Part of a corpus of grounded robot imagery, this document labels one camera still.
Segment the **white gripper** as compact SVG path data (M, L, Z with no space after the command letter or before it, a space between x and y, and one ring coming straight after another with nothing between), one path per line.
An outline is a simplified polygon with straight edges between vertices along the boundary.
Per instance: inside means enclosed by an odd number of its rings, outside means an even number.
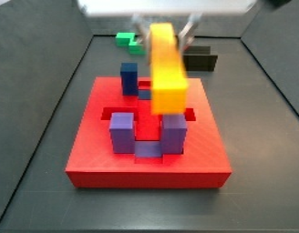
M76 0L88 17L131 16L140 35L140 44L150 49L150 28L143 15L190 15L178 35L179 49L185 50L194 40L202 14L245 14L257 0Z

